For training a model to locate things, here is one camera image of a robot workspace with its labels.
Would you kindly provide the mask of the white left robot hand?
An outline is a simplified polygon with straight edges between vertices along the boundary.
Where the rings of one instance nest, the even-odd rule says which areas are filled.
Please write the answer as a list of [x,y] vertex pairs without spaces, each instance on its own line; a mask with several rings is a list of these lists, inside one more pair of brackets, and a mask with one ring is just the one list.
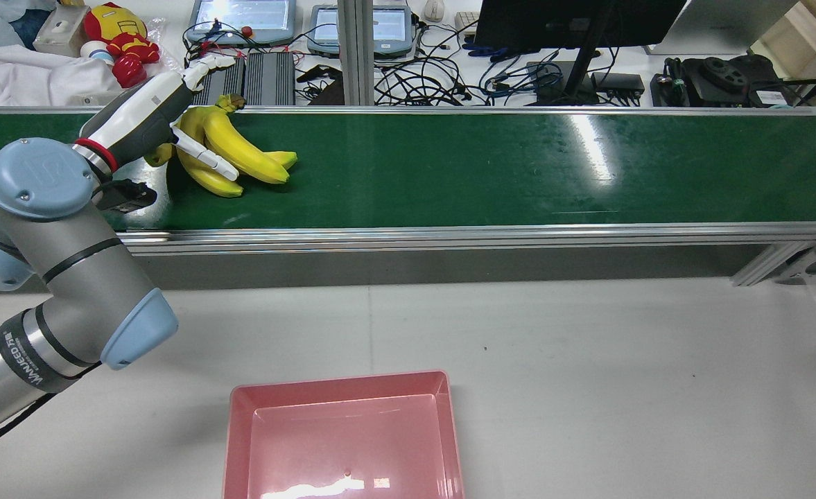
[[110,181],[123,165],[173,143],[225,179],[238,170],[177,126],[202,79],[211,71],[234,65],[227,55],[211,54],[186,69],[166,71],[124,91],[81,127],[73,148],[87,159],[97,182]]

